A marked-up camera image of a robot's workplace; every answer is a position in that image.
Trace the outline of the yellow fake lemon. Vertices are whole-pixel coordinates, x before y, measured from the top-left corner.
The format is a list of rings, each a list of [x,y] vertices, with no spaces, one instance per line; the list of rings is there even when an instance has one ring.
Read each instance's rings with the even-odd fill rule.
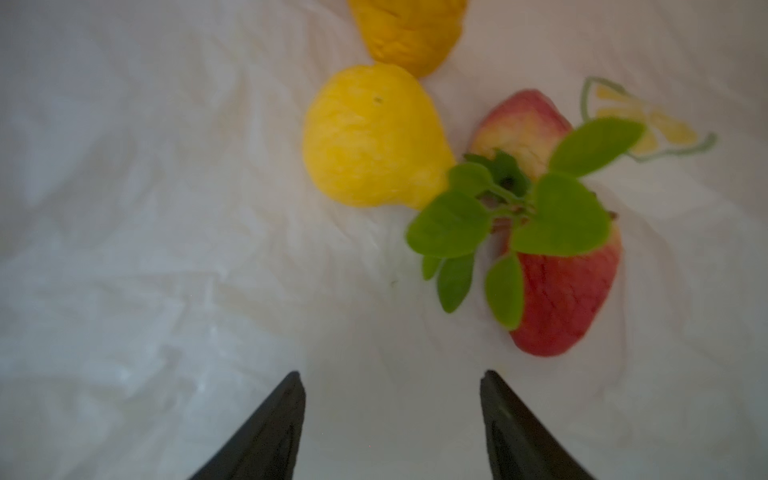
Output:
[[[463,33],[467,0],[349,0],[370,56],[417,78],[435,72]]]

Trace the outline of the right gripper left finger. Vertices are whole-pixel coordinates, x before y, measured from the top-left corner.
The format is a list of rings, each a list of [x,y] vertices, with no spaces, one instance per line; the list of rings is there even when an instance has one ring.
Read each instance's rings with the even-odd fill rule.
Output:
[[[301,376],[292,371],[191,480],[291,480],[305,408]]]

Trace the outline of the red fake apple with leaves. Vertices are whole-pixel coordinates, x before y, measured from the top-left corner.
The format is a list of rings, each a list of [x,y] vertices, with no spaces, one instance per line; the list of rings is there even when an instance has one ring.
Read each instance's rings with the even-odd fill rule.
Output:
[[[575,346],[607,300],[622,256],[616,216],[583,178],[644,134],[643,123],[616,115],[573,126],[535,89],[492,109],[450,170],[448,190],[406,231],[444,311],[462,304],[478,249],[497,236],[501,251],[484,279],[494,319],[527,354],[555,357]]]

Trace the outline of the yellow fake pear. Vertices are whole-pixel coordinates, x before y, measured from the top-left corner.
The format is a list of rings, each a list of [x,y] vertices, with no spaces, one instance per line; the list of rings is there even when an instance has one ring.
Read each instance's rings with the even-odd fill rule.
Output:
[[[456,160],[428,93],[405,69],[357,65],[328,79],[304,121],[314,186],[347,206],[423,209]]]

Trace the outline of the white plastic bag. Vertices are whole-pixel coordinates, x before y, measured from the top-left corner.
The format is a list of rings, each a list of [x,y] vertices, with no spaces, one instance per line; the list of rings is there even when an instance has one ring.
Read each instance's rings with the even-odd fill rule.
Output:
[[[455,152],[590,76],[718,138],[590,178],[624,258],[558,358],[312,185],[306,109],[368,61],[342,1],[2,3],[2,477],[185,479],[296,370],[297,478],[486,479],[494,369],[598,478],[765,478],[766,3],[470,3],[425,81]]]

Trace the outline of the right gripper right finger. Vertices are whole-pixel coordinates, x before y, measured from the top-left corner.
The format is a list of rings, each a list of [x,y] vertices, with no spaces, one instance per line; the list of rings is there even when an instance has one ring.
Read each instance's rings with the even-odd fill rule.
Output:
[[[480,381],[480,401],[493,479],[594,479],[494,370]]]

